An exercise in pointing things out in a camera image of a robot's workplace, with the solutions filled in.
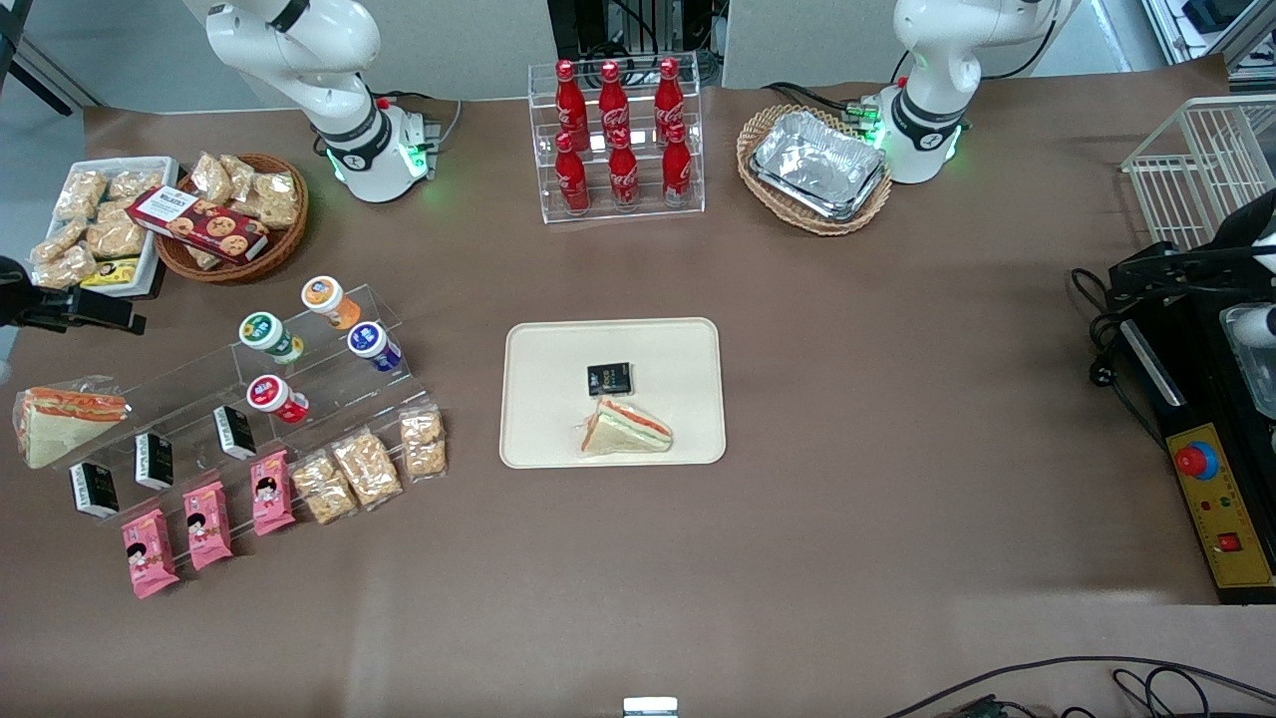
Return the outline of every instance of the wicker basket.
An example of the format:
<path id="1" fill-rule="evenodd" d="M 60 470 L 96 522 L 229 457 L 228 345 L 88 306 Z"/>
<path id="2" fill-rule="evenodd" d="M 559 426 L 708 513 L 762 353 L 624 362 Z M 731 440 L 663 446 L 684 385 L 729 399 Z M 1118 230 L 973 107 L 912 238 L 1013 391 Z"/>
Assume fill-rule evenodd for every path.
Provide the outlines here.
<path id="1" fill-rule="evenodd" d="M 195 263 L 195 258 L 186 251 L 186 245 L 167 236 L 156 235 L 160 258 L 170 269 L 179 274 L 202 282 L 211 283 L 236 283 L 259 279 L 279 268 L 283 261 L 297 250 L 301 237 L 306 232 L 306 213 L 310 210 L 310 193 L 306 190 L 306 181 L 292 165 L 271 154 L 240 154 L 240 159 L 259 172 L 288 172 L 292 175 L 293 186 L 297 189 L 297 221 L 288 228 L 271 232 L 271 242 L 265 251 L 256 259 L 244 265 L 235 265 L 227 261 L 204 270 Z M 194 193 L 195 185 L 186 175 L 177 189 Z"/>
<path id="2" fill-rule="evenodd" d="M 757 198 L 760 199 L 768 209 L 775 212 L 777 217 L 790 224 L 822 236 L 851 233 L 852 231 L 869 223 L 869 219 L 872 219 L 873 216 L 882 209 L 882 205 L 886 204 L 887 196 L 891 195 L 889 172 L 882 177 L 882 181 L 878 182 L 873 194 L 869 195 L 869 198 L 864 201 L 864 205 L 860 207 L 860 210 L 851 221 L 831 222 L 815 213 L 814 209 L 799 203 L 787 194 L 759 180 L 752 171 L 749 171 L 749 156 L 753 154 L 753 150 L 757 149 L 759 144 L 762 144 L 767 133 L 769 133 L 771 128 L 776 124 L 776 120 L 778 120 L 781 115 L 800 110 L 812 112 L 833 129 L 847 134 L 851 134 L 852 131 L 846 122 L 838 120 L 828 112 L 824 112 L 823 110 L 803 107 L 800 105 L 776 105 L 775 107 L 768 107 L 758 112 L 752 120 L 744 124 L 744 129 L 740 130 L 740 136 L 735 140 L 736 168 L 739 170 L 744 184 L 749 187 L 749 191 L 753 191 L 753 194 L 757 195 Z"/>

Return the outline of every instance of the yellow control panel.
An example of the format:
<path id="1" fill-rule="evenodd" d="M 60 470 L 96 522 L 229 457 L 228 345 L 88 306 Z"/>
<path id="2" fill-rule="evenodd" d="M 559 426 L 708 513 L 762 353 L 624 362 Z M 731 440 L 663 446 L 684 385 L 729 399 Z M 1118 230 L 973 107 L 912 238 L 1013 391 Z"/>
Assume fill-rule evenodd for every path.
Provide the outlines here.
<path id="1" fill-rule="evenodd" d="M 1213 425 L 1165 440 L 1213 583 L 1222 589 L 1271 587 L 1272 573 Z"/>

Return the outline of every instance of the coca-cola bottle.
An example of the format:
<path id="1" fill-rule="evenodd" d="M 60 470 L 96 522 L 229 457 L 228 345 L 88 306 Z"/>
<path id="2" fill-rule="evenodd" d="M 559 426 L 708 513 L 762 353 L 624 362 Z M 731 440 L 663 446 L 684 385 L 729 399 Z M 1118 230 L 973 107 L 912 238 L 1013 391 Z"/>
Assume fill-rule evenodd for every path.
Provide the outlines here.
<path id="1" fill-rule="evenodd" d="M 692 152 L 686 148 L 686 125 L 678 122 L 665 129 L 669 144 L 662 159 L 665 170 L 665 204 L 686 207 L 692 198 Z"/>
<path id="2" fill-rule="evenodd" d="M 683 124 L 683 88 L 678 84 L 678 60 L 660 61 L 660 87 L 656 88 L 656 144 L 665 145 L 665 133 Z"/>
<path id="3" fill-rule="evenodd" d="M 584 182 L 584 162 L 575 153 L 572 142 L 572 133 L 560 131 L 555 138 L 559 148 L 559 157 L 554 162 L 554 171 L 559 176 L 559 190 L 563 193 L 563 203 L 567 204 L 567 213 L 573 217 L 590 210 L 590 187 Z"/>
<path id="4" fill-rule="evenodd" d="M 620 88 L 620 65 L 615 60 L 602 62 L 602 92 L 598 93 L 598 114 L 602 116 L 602 136 L 607 147 L 616 148 L 620 140 L 629 147 L 629 98 Z"/>
<path id="5" fill-rule="evenodd" d="M 590 120 L 584 114 L 584 93 L 575 84 L 575 69 L 572 60 L 559 60 L 555 66 L 559 89 L 555 98 L 559 107 L 559 124 L 563 131 L 572 136 L 572 147 L 577 152 L 590 148 Z"/>
<path id="6" fill-rule="evenodd" d="M 611 173 L 611 200 L 619 212 L 633 212 L 638 208 L 638 158 L 629 148 L 629 130 L 616 135 L 616 145 L 611 148 L 607 159 Z"/>

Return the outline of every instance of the small black box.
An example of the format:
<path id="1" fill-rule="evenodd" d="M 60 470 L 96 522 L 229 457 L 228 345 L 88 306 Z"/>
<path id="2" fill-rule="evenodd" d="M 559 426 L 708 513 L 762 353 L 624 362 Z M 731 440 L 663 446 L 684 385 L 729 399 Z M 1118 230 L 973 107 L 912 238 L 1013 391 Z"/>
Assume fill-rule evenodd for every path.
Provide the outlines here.
<path id="1" fill-rule="evenodd" d="M 71 467 L 71 490 L 75 492 L 75 510 L 80 514 L 108 519 L 120 513 L 111 472 L 97 464 L 85 462 Z"/>
<path id="2" fill-rule="evenodd" d="M 629 362 L 590 367 L 590 397 L 628 397 L 633 393 Z"/>
<path id="3" fill-rule="evenodd" d="M 213 421 L 217 422 L 217 441 L 227 457 L 240 462 L 248 462 L 256 457 L 253 429 L 248 426 L 248 417 L 242 412 L 236 412 L 230 407 L 218 407 L 213 409 Z"/>
<path id="4" fill-rule="evenodd" d="M 133 444 L 137 458 L 133 481 L 156 491 L 172 488 L 172 445 L 168 440 L 138 435 L 133 437 Z"/>

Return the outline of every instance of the black machine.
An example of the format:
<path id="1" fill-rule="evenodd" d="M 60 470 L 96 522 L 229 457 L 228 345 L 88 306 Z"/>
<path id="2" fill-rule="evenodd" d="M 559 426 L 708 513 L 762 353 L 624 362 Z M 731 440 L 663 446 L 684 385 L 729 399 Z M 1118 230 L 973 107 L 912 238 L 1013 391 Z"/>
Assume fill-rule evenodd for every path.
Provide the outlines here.
<path id="1" fill-rule="evenodd" d="M 1139 377 L 1155 422 L 1139 421 L 1174 463 L 1222 603 L 1276 603 L 1276 392 L 1266 394 L 1268 381 L 1276 390 L 1276 335 L 1250 346 L 1236 321 L 1270 314 L 1276 326 L 1276 273 L 1259 260 L 1276 245 L 1253 245 L 1273 232 L 1276 190 L 1230 214 L 1203 246 L 1154 244 L 1109 269 L 1105 311 L 1091 323 L 1100 349 L 1091 381 L 1139 414 L 1115 358 Z M 1078 272 L 1097 278 L 1077 269 L 1074 282 Z"/>
<path id="2" fill-rule="evenodd" d="M 73 286 L 65 289 L 31 283 L 22 264 L 0 256 L 0 325 L 40 326 L 66 332 L 85 324 L 142 334 L 147 318 L 133 312 L 133 302 Z"/>

